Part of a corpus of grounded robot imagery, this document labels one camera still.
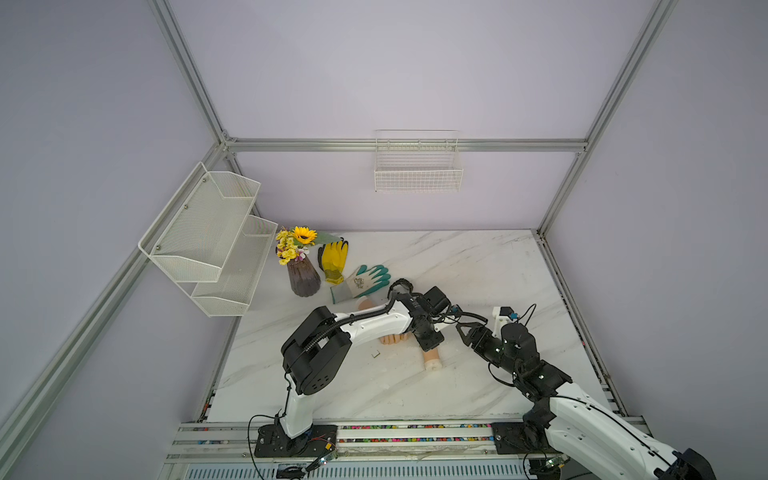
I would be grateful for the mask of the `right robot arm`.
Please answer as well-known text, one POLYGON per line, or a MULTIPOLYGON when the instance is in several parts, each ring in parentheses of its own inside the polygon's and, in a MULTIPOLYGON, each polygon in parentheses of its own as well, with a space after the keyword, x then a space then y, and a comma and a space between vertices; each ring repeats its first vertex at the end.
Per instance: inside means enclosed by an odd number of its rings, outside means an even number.
POLYGON ((456 325, 465 346, 490 369, 511 376, 505 386, 532 403, 523 416, 532 440, 542 437, 600 479, 714 479, 709 461, 693 449, 677 450, 632 426, 595 401, 565 372, 544 360, 535 337, 520 322, 495 334, 481 322, 456 325))

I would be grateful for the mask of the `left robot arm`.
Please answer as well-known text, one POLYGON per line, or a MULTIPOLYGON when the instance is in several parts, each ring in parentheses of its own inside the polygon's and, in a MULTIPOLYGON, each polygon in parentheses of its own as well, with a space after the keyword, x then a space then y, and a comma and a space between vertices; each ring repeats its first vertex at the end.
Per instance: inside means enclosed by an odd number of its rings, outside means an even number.
POLYGON ((448 297, 437 287, 417 293, 409 286, 398 281, 384 304, 351 313, 317 307, 283 343, 283 369, 291 383, 279 419, 283 434, 295 439, 311 429, 313 396, 333 382, 352 349, 387 335, 410 334, 425 352, 444 341, 438 321, 451 310, 448 297))

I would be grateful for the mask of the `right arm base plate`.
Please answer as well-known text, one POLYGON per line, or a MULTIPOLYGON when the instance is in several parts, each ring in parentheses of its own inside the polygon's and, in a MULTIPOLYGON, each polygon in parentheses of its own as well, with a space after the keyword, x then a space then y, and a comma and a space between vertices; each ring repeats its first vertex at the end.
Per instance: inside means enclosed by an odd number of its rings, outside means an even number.
POLYGON ((525 422, 494 422, 492 437, 499 455, 553 454, 553 449, 540 427, 525 422))

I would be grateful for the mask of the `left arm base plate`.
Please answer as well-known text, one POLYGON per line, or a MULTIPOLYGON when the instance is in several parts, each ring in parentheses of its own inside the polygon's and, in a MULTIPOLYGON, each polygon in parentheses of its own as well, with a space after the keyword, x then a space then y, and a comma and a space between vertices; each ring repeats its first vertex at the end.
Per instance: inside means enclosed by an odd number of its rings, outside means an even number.
POLYGON ((256 458, 315 458, 329 453, 337 443, 337 425, 312 425, 290 438, 280 424, 258 428, 253 453, 256 458))

